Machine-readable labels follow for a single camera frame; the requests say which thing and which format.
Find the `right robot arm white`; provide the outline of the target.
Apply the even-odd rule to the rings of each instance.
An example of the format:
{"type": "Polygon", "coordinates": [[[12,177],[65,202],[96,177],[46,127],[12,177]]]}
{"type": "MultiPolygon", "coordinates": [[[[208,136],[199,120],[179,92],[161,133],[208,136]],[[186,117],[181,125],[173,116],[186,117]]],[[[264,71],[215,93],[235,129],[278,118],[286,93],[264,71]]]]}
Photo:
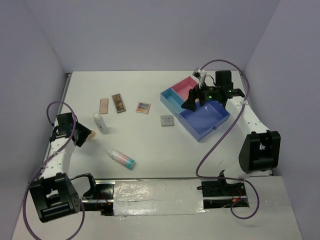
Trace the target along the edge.
{"type": "Polygon", "coordinates": [[[216,101],[234,117],[236,122],[233,125],[238,126],[244,136],[238,159],[218,176],[218,192],[228,196],[234,191],[235,184],[255,172],[269,171],[278,166],[281,136],[258,119],[243,91],[234,88],[231,71],[217,71],[213,86],[205,83],[205,70],[196,69],[191,77],[198,79],[198,83],[188,91],[188,98],[181,107],[194,112],[206,103],[216,101]]]}

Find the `clear silver pan palette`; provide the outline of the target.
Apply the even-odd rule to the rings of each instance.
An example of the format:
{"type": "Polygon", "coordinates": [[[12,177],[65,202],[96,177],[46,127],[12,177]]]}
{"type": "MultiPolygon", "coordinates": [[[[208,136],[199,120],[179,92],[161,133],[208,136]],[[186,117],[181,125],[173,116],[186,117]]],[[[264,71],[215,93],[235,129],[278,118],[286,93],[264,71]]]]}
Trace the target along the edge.
{"type": "Polygon", "coordinates": [[[173,115],[161,115],[160,116],[160,125],[161,127],[173,127],[174,123],[174,116],[173,115]]]}

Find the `pink teal spray bottle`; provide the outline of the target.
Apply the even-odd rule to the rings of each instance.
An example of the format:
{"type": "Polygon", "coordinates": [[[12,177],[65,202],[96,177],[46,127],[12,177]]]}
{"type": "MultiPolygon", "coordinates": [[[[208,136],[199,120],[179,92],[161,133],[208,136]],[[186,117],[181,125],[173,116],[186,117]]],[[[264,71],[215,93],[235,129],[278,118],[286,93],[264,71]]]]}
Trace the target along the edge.
{"type": "Polygon", "coordinates": [[[126,156],[118,150],[115,150],[113,148],[107,148],[106,152],[112,160],[114,160],[115,162],[122,165],[128,170],[132,170],[136,164],[136,162],[132,158],[126,156]]]}

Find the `white clear-cap bottle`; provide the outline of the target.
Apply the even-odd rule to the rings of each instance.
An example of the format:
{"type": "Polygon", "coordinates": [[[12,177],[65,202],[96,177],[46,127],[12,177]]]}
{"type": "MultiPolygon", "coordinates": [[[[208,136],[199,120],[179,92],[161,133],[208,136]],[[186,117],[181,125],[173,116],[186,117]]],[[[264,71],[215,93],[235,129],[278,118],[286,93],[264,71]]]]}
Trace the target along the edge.
{"type": "Polygon", "coordinates": [[[93,120],[97,126],[97,128],[99,129],[99,131],[102,133],[102,134],[107,134],[108,133],[108,130],[107,130],[107,126],[106,126],[106,123],[103,119],[103,117],[99,114],[99,113],[94,113],[92,115],[93,117],[93,120]]]}

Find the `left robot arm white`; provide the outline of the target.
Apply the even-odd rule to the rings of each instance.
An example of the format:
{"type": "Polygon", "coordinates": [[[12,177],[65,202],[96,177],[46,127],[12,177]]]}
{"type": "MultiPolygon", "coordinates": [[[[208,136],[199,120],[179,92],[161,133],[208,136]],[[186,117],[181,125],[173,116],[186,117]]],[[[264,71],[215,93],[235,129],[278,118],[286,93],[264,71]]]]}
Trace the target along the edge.
{"type": "Polygon", "coordinates": [[[68,172],[75,148],[80,148],[91,133],[90,129],[73,119],[71,112],[56,116],[49,139],[53,158],[45,164],[44,170],[29,189],[41,222],[46,223],[80,211],[80,197],[68,172]]]}

